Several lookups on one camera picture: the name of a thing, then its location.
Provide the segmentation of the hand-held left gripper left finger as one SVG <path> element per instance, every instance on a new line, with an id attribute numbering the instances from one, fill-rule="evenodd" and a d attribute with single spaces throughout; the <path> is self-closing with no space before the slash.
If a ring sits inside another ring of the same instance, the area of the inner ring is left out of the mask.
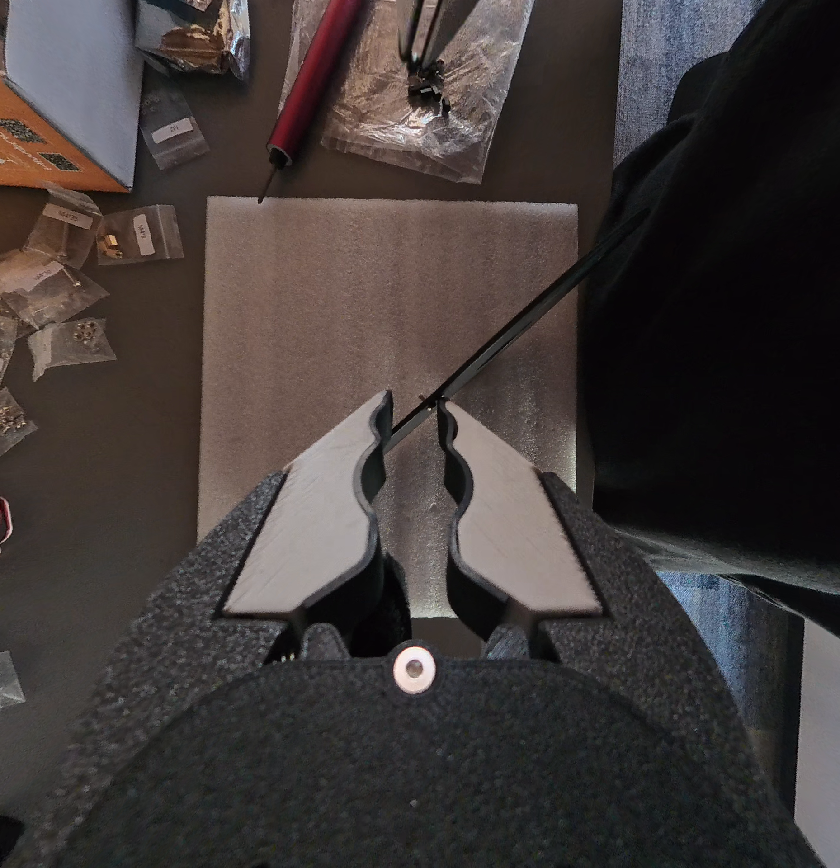
<path id="1" fill-rule="evenodd" d="M 355 628 L 382 599 L 373 502 L 386 471 L 393 396 L 375 394 L 284 471 L 222 604 L 232 619 Z"/>

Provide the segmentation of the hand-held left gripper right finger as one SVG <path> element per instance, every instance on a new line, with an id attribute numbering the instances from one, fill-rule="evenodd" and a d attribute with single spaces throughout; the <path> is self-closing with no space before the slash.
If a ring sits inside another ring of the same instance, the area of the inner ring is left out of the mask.
<path id="1" fill-rule="evenodd" d="M 544 621 L 605 613 L 533 462 L 451 401 L 437 406 L 448 527 L 446 589 L 474 633 L 505 624 L 535 633 Z"/>

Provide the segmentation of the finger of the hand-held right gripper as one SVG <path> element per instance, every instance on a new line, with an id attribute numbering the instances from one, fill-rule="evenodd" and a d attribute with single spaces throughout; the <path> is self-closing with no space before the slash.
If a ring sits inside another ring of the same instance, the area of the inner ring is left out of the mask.
<path id="1" fill-rule="evenodd" d="M 401 61 L 410 64 L 421 18 L 421 1 L 396 1 L 397 50 Z"/>
<path id="2" fill-rule="evenodd" d="M 439 59 L 441 52 L 447 45 L 450 38 L 447 36 L 450 6 L 452 6 L 450 1 L 436 2 L 426 32 L 424 49 L 419 57 L 420 66 L 431 66 L 434 61 Z"/>

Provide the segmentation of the pile of black screws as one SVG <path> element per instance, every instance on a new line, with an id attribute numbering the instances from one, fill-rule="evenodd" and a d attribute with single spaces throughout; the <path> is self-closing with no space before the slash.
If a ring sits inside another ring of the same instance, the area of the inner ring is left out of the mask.
<path id="1" fill-rule="evenodd" d="M 422 68 L 420 61 L 407 65 L 407 99 L 413 108 L 437 109 L 438 114 L 448 117 L 450 100 L 444 92 L 446 65 L 436 59 L 429 67 Z"/>

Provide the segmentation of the black metal plate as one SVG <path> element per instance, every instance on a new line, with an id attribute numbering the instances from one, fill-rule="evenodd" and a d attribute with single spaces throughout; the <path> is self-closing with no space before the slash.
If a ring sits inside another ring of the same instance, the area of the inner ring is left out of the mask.
<path id="1" fill-rule="evenodd" d="M 520 310 L 506 325 L 468 357 L 430 395 L 421 398 L 419 404 L 393 428 L 382 453 L 387 455 L 421 425 L 438 403 L 456 396 L 458 392 L 477 377 L 489 364 L 513 342 L 552 311 L 585 279 L 592 275 L 609 256 L 628 239 L 648 218 L 651 210 L 644 208 L 611 231 L 593 249 L 581 257 L 574 266 L 558 277 L 538 296 Z"/>

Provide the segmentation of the dark grey desk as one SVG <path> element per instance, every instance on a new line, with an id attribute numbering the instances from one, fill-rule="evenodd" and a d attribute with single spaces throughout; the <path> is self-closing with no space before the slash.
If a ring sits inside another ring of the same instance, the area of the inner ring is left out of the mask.
<path id="1" fill-rule="evenodd" d="M 34 383 L 27 348 L 5 383 L 38 430 L 0 459 L 14 534 L 0 558 L 0 652 L 26 702 L 0 712 L 0 815 L 31 823 L 57 786 L 70 728 L 157 584 L 196 544 L 209 196 L 256 198 L 289 54 L 292 2 L 252 2 L 252 77 L 183 78 L 211 149 L 162 172 L 138 141 L 132 194 L 104 212 L 177 209 L 185 258 L 87 271 L 118 359 Z M 482 184 L 310 142 L 276 193 L 299 198 L 556 201 L 586 250 L 609 200 L 621 2 L 535 2 Z"/>

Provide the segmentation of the large clear plastic bag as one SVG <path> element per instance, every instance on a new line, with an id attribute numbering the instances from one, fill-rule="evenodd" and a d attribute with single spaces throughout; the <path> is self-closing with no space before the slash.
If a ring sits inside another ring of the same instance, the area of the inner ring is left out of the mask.
<path id="1" fill-rule="evenodd" d="M 444 50 L 443 101 L 408 94 L 396 2 L 364 2 L 322 109 L 328 149 L 481 183 L 534 3 L 479 2 Z"/>

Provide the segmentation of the pink electric screwdriver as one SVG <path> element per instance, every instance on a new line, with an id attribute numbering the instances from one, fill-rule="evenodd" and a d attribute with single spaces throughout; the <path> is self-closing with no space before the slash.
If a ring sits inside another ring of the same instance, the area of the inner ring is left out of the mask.
<path id="1" fill-rule="evenodd" d="M 363 1 L 330 1 L 311 39 L 266 147 L 270 174 L 258 197 L 267 196 L 276 173 L 290 166 L 324 99 Z"/>

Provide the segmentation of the dark foil parts bag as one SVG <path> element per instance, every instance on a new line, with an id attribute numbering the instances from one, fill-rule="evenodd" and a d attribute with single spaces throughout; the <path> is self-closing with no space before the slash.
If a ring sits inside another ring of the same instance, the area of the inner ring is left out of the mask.
<path id="1" fill-rule="evenodd" d="M 230 73 L 247 82 L 251 24 L 247 1 L 137 1 L 135 47 L 182 73 Z"/>

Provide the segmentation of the white foam sheet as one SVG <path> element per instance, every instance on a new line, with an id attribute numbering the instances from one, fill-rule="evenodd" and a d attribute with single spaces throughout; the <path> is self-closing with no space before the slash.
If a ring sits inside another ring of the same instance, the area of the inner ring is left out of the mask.
<path id="1" fill-rule="evenodd" d="M 256 485 L 384 389 L 394 422 L 579 257 L 576 204 L 210 197 L 198 542 Z M 577 293 L 455 400 L 577 485 Z M 382 547 L 415 618 L 446 593 L 436 416 L 385 459 Z"/>

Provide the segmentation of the orange cardboard box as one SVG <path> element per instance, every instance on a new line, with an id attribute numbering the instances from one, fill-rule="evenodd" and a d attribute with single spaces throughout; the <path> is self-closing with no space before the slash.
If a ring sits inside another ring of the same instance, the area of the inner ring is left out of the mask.
<path id="1" fill-rule="evenodd" d="M 132 190 L 134 26 L 129 1 L 0 1 L 0 187 Z"/>

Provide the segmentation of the scattered small hardware bags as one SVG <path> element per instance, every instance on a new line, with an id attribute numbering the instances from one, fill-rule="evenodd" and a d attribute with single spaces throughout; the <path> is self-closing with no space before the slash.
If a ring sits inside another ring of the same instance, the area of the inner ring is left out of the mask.
<path id="1" fill-rule="evenodd" d="M 169 80 L 143 96 L 140 131 L 156 166 L 175 168 L 209 151 L 183 94 Z M 0 457 L 36 431 L 3 385 L 16 344 L 25 340 L 34 381 L 63 366 L 115 361 L 106 320 L 77 316 L 108 296 L 84 272 L 92 251 L 100 266 L 182 259 L 175 207 L 147 205 L 104 214 L 85 193 L 56 184 L 26 243 L 0 255 Z M 12 537 L 9 501 L 0 495 L 0 556 Z M 9 652 L 0 653 L 0 712 L 25 702 Z"/>

